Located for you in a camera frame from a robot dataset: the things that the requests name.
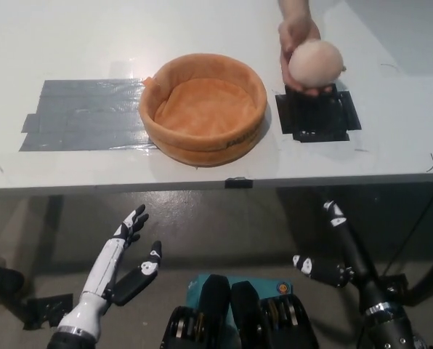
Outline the person's bare hand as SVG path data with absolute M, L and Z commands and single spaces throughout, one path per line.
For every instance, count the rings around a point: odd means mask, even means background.
M 284 84 L 292 90 L 303 92 L 306 95 L 318 96 L 323 92 L 329 92 L 330 87 L 309 89 L 295 81 L 288 70 L 292 53 L 305 41 L 320 39 L 320 32 L 310 16 L 296 16 L 286 18 L 278 29 L 280 36 L 280 66 Z

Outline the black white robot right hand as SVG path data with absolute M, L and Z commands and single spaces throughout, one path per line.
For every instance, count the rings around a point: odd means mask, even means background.
M 359 292 L 362 314 L 371 316 L 380 312 L 396 312 L 399 305 L 384 287 L 370 255 L 339 205 L 335 201 L 327 200 L 323 208 L 328 215 L 335 239 L 339 242 L 343 261 L 333 263 L 295 254 L 294 267 L 306 277 L 335 288 L 353 284 Z

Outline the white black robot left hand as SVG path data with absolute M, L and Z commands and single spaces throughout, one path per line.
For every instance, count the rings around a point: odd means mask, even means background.
M 139 231 L 149 215 L 145 205 L 133 210 L 118 226 L 97 256 L 82 289 L 77 306 L 60 321 L 57 331 L 98 342 L 101 318 L 111 305 L 124 306 L 147 288 L 158 275 L 163 256 L 160 241 L 155 241 L 149 254 L 121 280 L 118 268 L 124 252 L 140 239 Z

